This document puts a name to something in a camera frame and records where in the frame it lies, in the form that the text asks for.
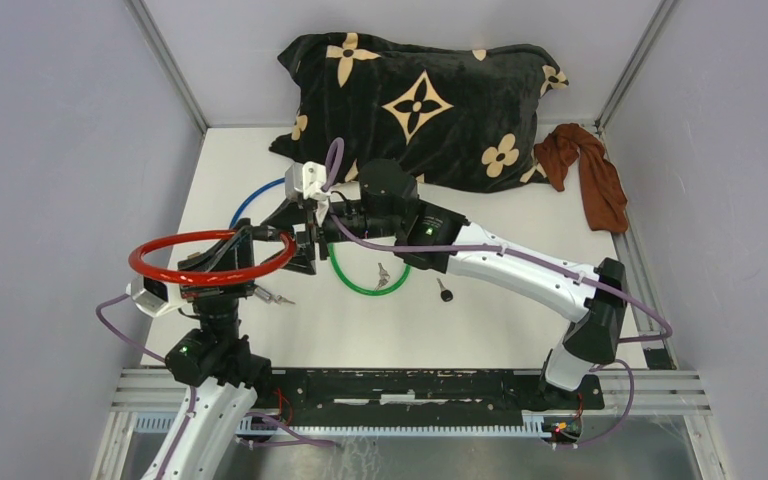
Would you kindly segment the red cable lock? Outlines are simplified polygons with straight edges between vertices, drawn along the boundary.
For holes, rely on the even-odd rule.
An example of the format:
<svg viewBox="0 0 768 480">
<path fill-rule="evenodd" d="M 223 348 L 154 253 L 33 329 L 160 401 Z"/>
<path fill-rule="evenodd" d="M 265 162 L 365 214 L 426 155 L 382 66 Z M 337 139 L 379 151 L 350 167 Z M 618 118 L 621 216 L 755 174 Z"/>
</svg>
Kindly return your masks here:
<svg viewBox="0 0 768 480">
<path fill-rule="evenodd" d="M 144 257 L 156 250 L 178 244 L 214 240 L 216 243 L 194 257 L 184 270 L 153 266 Z M 259 265 L 249 264 L 255 241 L 280 241 L 284 249 Z M 236 230 L 207 230 L 175 234 L 151 240 L 134 249 L 129 266 L 136 273 L 153 280 L 193 287 L 227 286 L 253 281 L 286 266 L 297 252 L 293 235 L 271 227 L 244 225 Z"/>
</svg>

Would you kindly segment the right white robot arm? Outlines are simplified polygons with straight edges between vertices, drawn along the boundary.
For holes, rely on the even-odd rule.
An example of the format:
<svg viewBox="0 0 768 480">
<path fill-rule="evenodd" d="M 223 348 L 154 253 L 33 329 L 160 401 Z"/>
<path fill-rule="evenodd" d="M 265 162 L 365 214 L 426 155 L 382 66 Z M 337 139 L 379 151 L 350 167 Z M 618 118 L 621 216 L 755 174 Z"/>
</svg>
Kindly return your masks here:
<svg viewBox="0 0 768 480">
<path fill-rule="evenodd" d="M 482 280 L 535 300 L 568 321 L 537 382 L 540 400 L 562 408 L 585 375 L 616 360 L 628 297 L 616 259 L 597 265 L 542 254 L 491 233 L 464 215 L 420 198 L 418 183 L 393 160 L 373 160 L 358 175 L 356 200 L 332 201 L 329 169 L 295 164 L 285 174 L 285 200 L 264 225 L 294 235 L 296 260 L 312 267 L 333 243 L 392 237 L 389 252 L 419 270 Z"/>
</svg>

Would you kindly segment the black padlock key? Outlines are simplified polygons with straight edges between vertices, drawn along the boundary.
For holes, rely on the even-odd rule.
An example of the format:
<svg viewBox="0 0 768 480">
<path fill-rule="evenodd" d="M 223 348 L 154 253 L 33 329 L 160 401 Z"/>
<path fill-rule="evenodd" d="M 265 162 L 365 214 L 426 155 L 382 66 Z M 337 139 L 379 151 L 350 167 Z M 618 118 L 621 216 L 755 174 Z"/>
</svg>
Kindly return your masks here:
<svg viewBox="0 0 768 480">
<path fill-rule="evenodd" d="M 451 302 L 454 298 L 453 292 L 446 285 L 443 284 L 440 278 L 437 278 L 436 282 L 440 290 L 439 292 L 440 299 L 443 302 Z"/>
</svg>

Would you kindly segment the green cable lock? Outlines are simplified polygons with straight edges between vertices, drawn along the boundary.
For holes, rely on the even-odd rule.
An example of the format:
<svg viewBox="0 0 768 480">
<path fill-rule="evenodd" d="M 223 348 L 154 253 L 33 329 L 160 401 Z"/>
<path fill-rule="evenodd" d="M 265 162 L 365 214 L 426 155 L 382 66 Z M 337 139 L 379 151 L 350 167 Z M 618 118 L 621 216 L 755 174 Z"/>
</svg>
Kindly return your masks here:
<svg viewBox="0 0 768 480">
<path fill-rule="evenodd" d="M 377 274 L 376 274 L 376 282 L 374 284 L 365 284 L 365 283 L 357 283 L 343 268 L 343 265 L 341 264 L 340 260 L 341 258 L 338 255 L 338 250 L 336 249 L 335 244 L 329 244 L 329 264 L 336 275 L 337 279 L 350 291 L 362 295 L 365 297 L 383 297 L 388 296 L 396 293 L 399 291 L 402 287 L 404 287 L 410 278 L 411 274 L 413 273 L 413 269 L 410 266 L 404 265 L 401 272 L 397 274 L 395 277 L 393 277 L 390 272 L 390 282 L 389 284 L 381 290 L 376 291 L 375 287 L 378 283 L 378 264 L 377 264 Z"/>
</svg>

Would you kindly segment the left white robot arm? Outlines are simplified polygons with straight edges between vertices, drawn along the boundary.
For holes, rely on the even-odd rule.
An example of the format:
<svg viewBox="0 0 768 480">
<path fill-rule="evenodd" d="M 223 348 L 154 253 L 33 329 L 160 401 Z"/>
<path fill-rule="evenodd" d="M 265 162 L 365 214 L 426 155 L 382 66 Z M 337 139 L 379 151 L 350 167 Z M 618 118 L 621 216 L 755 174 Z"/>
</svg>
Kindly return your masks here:
<svg viewBox="0 0 768 480">
<path fill-rule="evenodd" d="M 187 391 L 145 478 L 211 478 L 243 417 L 272 399 L 271 362 L 241 334 L 239 302 L 295 251 L 288 234 L 240 223 L 153 240 L 131 253 L 137 276 L 126 293 L 137 309 L 156 319 L 190 306 L 198 323 L 163 356 Z"/>
</svg>

